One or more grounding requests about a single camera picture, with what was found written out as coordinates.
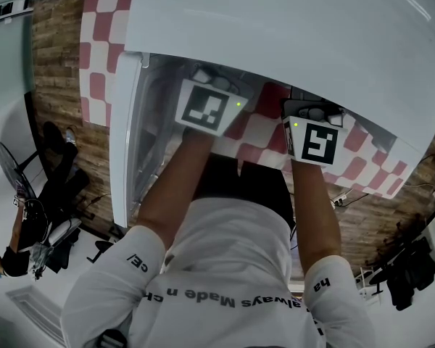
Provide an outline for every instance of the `wood panel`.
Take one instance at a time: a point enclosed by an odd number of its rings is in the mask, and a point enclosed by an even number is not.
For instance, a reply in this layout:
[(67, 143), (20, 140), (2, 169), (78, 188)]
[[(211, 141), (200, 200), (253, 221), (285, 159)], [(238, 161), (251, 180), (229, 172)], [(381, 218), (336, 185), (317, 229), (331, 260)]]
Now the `wood panel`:
[[(80, 150), (76, 163), (91, 179), (91, 185), (84, 192), (90, 200), (109, 193), (109, 131), (83, 124), (81, 120), (78, 62), (83, 0), (38, 0), (34, 9), (34, 98), (39, 130), (41, 132), (41, 126), (48, 120), (61, 130), (75, 125)], [(435, 154), (435, 138), (427, 153)], [(59, 161), (51, 152), (47, 157), (53, 166)], [(291, 176), (286, 176), (286, 181), (293, 193)], [(420, 164), (407, 183), (435, 185), (435, 157)], [(328, 185), (328, 190), (331, 197), (347, 191), (333, 184)], [(375, 262), (378, 250), (382, 253), (392, 250), (388, 243), (396, 236), (398, 222), (407, 228), (413, 225), (416, 215), (425, 218), (435, 210), (432, 191), (430, 186), (403, 187), (393, 200), (367, 196), (348, 207), (336, 209), (343, 254), (355, 273), (359, 273), (360, 266)], [(353, 191), (348, 202), (362, 195)], [(96, 218), (84, 220), (84, 223), (106, 232), (112, 220), (109, 197), (93, 204), (88, 211)], [(302, 278), (301, 268), (297, 265), (295, 268), (298, 270), (296, 278)]]
[[(36, 0), (33, 14), (33, 68), (36, 89), (33, 92), (38, 132), (52, 121), (64, 132), (74, 128), (79, 154), (75, 164), (90, 178), (78, 201), (83, 209), (109, 189), (109, 129), (83, 123), (79, 91), (79, 38), (84, 0)], [(52, 168), (61, 157), (46, 151)], [(110, 196), (87, 208), (93, 220), (82, 218), (88, 227), (107, 234), (112, 222)]]

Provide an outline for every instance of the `refrigerator door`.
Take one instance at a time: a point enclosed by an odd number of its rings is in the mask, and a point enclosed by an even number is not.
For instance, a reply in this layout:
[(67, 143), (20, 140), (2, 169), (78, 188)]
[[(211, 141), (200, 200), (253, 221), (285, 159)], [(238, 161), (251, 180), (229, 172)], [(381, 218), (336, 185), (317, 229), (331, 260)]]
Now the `refrigerator door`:
[(435, 0), (132, 0), (125, 47), (303, 88), (422, 154), (435, 133)]
[(163, 163), (183, 80), (183, 60), (142, 53), (120, 55), (109, 135), (109, 170), (115, 223), (128, 222)]

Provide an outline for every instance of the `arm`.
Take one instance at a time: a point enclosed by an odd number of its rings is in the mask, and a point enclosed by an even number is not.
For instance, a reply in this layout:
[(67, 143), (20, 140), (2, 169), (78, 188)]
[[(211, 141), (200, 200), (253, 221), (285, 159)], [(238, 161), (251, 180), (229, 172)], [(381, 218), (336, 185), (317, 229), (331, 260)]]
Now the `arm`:
[(318, 260), (341, 255), (339, 221), (317, 165), (291, 161), (299, 258), (304, 274)]
[(168, 249), (186, 216), (214, 137), (191, 130), (149, 190), (138, 211), (137, 225), (154, 231)]
[(320, 167), (292, 161), (304, 301), (323, 324), (328, 346), (371, 348), (375, 334), (349, 263)]
[(17, 253), (17, 246), (20, 243), (22, 214), (24, 212), (24, 203), (21, 201), (19, 201), (19, 203), (20, 204), (17, 208), (16, 219), (14, 219), (12, 239), (9, 242), (9, 248), (15, 253)]
[(185, 137), (143, 200), (138, 225), (76, 281), (62, 312), (67, 347), (95, 347), (107, 329), (127, 337), (132, 312), (185, 218), (212, 142), (197, 132)]

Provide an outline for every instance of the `white t-shirt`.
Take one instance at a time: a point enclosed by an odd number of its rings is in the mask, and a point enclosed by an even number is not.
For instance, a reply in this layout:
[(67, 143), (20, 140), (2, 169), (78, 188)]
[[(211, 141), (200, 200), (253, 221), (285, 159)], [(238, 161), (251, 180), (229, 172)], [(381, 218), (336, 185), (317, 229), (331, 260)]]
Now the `white t-shirt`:
[(292, 297), (289, 236), (275, 212), (237, 199), (193, 202), (167, 253), (137, 226), (77, 281), (63, 310), (66, 344), (95, 347), (118, 329), (142, 348), (374, 347), (345, 259), (314, 264), (304, 303)]

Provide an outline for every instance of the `shoe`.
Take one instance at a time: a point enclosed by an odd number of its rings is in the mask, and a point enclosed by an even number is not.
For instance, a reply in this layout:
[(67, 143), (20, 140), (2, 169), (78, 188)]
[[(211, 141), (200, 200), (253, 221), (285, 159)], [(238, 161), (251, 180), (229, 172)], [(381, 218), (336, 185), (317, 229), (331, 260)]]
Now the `shoe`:
[(75, 146), (75, 134), (71, 128), (66, 129), (66, 143), (71, 143)]

